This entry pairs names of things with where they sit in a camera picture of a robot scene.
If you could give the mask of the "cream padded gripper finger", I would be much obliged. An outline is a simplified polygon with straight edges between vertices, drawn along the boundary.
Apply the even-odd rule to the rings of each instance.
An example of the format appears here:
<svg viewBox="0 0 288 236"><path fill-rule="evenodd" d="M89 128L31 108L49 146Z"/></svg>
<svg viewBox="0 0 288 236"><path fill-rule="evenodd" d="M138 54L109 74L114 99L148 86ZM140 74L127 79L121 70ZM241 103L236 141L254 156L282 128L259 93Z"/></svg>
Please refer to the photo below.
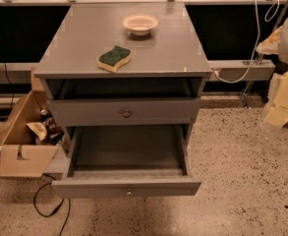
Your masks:
<svg viewBox="0 0 288 236"><path fill-rule="evenodd" d="M263 122L273 127L283 127L288 123L288 71L283 75L273 75L268 97Z"/></svg>

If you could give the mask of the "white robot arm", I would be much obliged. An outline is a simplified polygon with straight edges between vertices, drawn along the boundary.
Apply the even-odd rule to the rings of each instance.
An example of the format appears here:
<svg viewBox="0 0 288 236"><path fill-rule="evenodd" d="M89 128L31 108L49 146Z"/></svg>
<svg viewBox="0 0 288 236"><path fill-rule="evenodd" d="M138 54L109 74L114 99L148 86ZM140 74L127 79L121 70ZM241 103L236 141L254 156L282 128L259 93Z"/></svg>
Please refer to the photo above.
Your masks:
<svg viewBox="0 0 288 236"><path fill-rule="evenodd" d="M259 54L277 54L281 62L288 65L288 18L266 40L257 47ZM283 75L273 75L263 121L274 127L288 123L288 71Z"/></svg>

